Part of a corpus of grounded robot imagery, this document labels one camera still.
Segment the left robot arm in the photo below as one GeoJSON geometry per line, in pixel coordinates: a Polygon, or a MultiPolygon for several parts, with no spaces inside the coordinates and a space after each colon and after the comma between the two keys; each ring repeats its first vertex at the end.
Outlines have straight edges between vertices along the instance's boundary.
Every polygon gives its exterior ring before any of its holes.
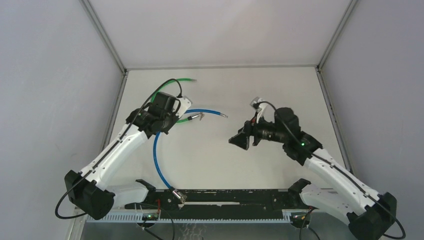
{"type": "Polygon", "coordinates": [[[115,139],[88,165],[64,177],[65,197],[94,220],[104,218],[113,208],[138,203],[149,209],[157,196],[138,181],[110,185],[129,156],[158,133],[168,134],[193,102],[186,96],[158,92],[153,102],[133,110],[115,139]]]}

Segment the blue lock keys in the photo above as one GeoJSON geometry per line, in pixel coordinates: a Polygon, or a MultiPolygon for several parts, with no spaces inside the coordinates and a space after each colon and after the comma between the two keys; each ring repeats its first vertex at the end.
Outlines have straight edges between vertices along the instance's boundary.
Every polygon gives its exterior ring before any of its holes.
{"type": "Polygon", "coordinates": [[[186,196],[185,194],[183,194],[183,195],[181,195],[181,196],[179,197],[179,200],[180,200],[180,202],[181,202],[182,204],[184,204],[184,203],[186,202],[186,200],[187,200],[187,196],[186,196]]]}

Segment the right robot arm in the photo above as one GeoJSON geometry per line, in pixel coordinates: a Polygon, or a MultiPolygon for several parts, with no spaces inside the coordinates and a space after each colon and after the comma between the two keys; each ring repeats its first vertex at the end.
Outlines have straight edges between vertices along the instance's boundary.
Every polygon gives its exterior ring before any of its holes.
{"type": "Polygon", "coordinates": [[[358,240],[378,240],[385,235],[396,218],[397,200],[391,193],[379,193],[338,164],[318,140],[301,130],[299,118],[291,108],[275,109],[274,121],[266,121],[265,108],[254,107],[254,117],[228,142],[244,150],[248,150],[251,137],[254,146],[262,140],[281,143],[290,159],[335,190],[324,192],[301,178],[289,188],[289,203],[293,207],[308,205],[325,211],[346,224],[358,240]]]}

